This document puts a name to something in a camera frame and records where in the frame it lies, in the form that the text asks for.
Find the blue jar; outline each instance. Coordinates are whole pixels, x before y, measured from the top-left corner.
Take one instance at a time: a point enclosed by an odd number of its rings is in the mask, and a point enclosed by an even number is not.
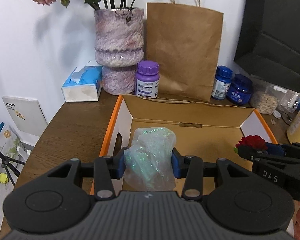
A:
[[[243,106],[249,102],[251,94],[252,81],[244,75],[236,74],[227,93],[228,100],[238,106]]]
[[[225,66],[218,66],[213,82],[211,97],[217,100],[226,98],[231,84],[232,70]]]

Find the purple pill bottle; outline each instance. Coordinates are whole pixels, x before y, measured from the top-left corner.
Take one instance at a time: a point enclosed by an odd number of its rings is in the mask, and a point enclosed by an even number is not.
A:
[[[136,73],[136,95],[156,98],[159,89],[159,64],[151,60],[138,63]]]

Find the tripod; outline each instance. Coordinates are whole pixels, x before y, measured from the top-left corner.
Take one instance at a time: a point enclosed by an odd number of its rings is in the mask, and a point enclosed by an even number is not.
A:
[[[17,168],[15,166],[12,165],[11,162],[14,162],[14,163],[19,163],[21,165],[25,165],[25,162],[22,162],[22,161],[19,161],[19,160],[15,160],[13,158],[10,158],[8,156],[4,156],[3,153],[0,151],[0,159],[2,160],[2,164],[1,164],[1,167],[4,168],[6,170],[6,173],[11,181],[11,183],[13,184],[13,186],[15,186],[15,183],[11,177],[11,174],[8,170],[8,167],[10,168],[10,170],[17,176],[19,177],[20,175],[20,171],[17,170]]]

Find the clear plastic packaging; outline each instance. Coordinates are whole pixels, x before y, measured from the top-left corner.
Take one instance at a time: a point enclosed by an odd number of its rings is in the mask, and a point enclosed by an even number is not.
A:
[[[286,92],[286,89],[254,79],[250,104],[252,107],[258,109],[261,114],[272,114]]]
[[[139,191],[171,191],[175,178],[171,166],[176,135],[165,127],[138,128],[131,147],[124,151],[124,180]]]
[[[300,103],[300,93],[288,90],[285,96],[279,103],[279,110],[288,113],[293,113]]]

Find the vase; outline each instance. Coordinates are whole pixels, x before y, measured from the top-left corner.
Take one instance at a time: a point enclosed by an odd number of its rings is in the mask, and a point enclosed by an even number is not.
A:
[[[95,56],[100,65],[128,67],[143,59],[143,9],[101,9],[94,15]]]
[[[127,95],[134,91],[136,66],[102,67],[102,87],[111,95]]]

